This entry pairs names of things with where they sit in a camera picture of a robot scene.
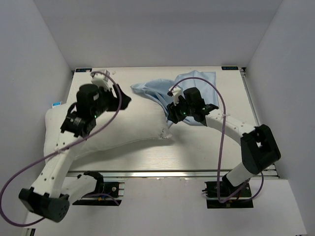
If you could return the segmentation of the white pillow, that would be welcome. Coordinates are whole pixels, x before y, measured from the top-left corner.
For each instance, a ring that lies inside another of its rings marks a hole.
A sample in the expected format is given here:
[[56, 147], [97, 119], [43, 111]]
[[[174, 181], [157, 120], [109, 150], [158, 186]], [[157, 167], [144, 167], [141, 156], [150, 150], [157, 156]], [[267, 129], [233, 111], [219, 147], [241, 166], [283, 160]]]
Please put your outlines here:
[[[132, 142], [152, 139], [169, 139], [169, 131], [163, 108], [156, 102], [137, 94], [131, 94], [131, 102], [120, 110], [115, 119], [102, 131], [85, 141], [76, 152], [77, 158], [96, 151], [105, 151]], [[65, 119], [69, 103], [49, 109], [45, 115], [44, 155], [60, 146], [57, 139]]]

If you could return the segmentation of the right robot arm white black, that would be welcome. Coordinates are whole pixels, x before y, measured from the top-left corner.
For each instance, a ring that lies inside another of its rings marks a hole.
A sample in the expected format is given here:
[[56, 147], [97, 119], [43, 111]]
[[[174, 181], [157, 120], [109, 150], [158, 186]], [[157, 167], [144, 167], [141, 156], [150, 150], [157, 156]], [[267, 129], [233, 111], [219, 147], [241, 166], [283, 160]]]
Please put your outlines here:
[[223, 192], [234, 196], [243, 183], [261, 173], [281, 158], [281, 153], [269, 126], [252, 126], [228, 116], [214, 104], [206, 104], [197, 88], [170, 88], [173, 102], [167, 105], [167, 119], [179, 123], [193, 118], [197, 123], [220, 131], [241, 147], [242, 161], [222, 177]]

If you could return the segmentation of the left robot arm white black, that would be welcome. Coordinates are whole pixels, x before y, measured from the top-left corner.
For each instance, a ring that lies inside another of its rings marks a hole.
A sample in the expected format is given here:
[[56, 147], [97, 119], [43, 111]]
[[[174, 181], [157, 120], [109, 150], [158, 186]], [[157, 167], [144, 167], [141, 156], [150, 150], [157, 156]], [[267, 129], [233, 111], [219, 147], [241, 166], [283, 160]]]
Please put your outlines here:
[[117, 116], [128, 107], [131, 98], [116, 83], [109, 88], [105, 82], [84, 84], [79, 87], [76, 101], [68, 106], [57, 136], [56, 150], [48, 154], [39, 177], [30, 188], [23, 188], [19, 199], [34, 214], [54, 222], [63, 220], [71, 204], [85, 195], [101, 196], [105, 193], [103, 176], [86, 171], [66, 187], [66, 174], [85, 141], [106, 128], [96, 127], [96, 119], [105, 112]]

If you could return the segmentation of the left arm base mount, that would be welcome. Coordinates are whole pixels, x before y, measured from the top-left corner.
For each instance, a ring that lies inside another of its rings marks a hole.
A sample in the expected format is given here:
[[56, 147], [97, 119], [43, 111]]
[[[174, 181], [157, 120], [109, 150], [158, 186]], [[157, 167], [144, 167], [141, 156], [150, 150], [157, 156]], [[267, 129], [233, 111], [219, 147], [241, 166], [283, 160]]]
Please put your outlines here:
[[105, 181], [99, 172], [86, 171], [82, 176], [90, 176], [96, 180], [95, 190], [84, 195], [73, 203], [74, 206], [119, 206], [124, 195], [125, 183]]

